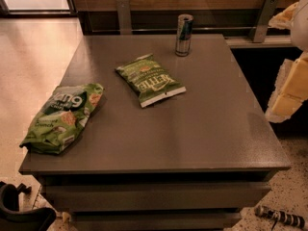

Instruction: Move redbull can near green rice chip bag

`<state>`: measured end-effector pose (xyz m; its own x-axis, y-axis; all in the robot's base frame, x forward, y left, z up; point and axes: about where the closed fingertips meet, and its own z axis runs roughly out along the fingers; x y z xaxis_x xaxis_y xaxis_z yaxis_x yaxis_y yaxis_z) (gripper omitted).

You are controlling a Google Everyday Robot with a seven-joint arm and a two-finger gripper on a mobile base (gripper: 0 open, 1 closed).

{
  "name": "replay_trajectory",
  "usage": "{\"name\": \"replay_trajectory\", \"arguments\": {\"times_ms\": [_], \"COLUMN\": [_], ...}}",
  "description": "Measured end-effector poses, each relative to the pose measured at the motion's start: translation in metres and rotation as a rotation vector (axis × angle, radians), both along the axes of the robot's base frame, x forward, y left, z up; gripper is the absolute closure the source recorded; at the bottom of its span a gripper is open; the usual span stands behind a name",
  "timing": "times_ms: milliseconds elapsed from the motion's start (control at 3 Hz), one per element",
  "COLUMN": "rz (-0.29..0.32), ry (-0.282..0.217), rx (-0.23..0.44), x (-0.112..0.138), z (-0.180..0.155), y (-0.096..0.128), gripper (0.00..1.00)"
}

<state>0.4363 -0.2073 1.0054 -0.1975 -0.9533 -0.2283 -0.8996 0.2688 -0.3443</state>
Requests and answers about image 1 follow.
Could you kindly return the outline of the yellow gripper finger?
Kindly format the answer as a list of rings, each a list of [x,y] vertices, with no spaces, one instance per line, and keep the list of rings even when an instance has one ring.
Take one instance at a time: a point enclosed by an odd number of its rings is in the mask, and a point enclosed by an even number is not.
[[[295,61],[285,59],[274,86],[265,116],[269,122],[281,123],[308,99],[308,53],[302,53]]]
[[[295,2],[269,20],[269,26],[280,30],[291,29],[291,21],[298,3]]]

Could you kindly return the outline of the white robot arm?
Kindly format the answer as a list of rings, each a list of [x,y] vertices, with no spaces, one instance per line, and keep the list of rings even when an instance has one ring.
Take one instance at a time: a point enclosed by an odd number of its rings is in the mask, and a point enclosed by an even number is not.
[[[280,66],[265,112],[269,122],[281,123],[308,99],[308,0],[299,0],[275,15],[269,26],[289,29],[292,45],[302,51],[296,60],[285,59]]]

